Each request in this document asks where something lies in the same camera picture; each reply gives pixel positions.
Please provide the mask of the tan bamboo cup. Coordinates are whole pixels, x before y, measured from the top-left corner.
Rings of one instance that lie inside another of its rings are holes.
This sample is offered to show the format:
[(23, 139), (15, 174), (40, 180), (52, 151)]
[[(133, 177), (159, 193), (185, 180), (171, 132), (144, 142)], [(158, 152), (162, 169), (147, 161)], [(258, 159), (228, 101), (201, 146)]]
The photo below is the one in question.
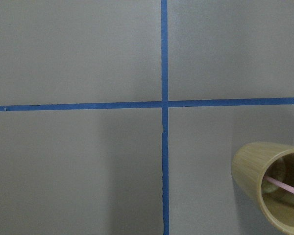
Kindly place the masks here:
[(252, 142), (232, 159), (232, 177), (278, 230), (294, 235), (294, 194), (264, 179), (272, 177), (294, 187), (294, 146)]

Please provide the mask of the pink chopstick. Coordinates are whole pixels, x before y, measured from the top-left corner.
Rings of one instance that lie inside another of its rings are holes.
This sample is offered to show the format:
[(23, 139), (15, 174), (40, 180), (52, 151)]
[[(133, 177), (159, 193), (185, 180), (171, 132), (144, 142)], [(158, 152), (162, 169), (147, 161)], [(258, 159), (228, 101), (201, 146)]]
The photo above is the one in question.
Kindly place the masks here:
[(290, 186), (290, 185), (287, 185), (279, 180), (276, 180), (272, 177), (269, 177), (269, 176), (265, 176), (264, 179), (266, 179), (268, 182), (274, 184), (275, 186), (278, 186), (292, 194), (294, 194), (294, 187)]

